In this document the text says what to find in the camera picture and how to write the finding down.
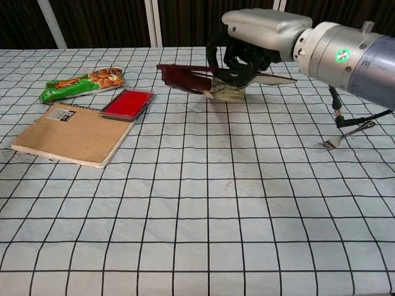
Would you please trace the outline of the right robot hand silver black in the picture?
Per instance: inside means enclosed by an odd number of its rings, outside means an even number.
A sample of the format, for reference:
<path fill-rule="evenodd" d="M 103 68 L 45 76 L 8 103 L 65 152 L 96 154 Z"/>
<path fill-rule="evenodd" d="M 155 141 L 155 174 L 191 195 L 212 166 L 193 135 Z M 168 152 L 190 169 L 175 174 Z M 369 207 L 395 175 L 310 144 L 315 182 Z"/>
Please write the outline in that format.
<path fill-rule="evenodd" d="M 270 64 L 293 61 L 298 37 L 312 24 L 310 17 L 273 9 L 228 11 L 207 42 L 207 63 L 214 77 L 245 87 Z"/>

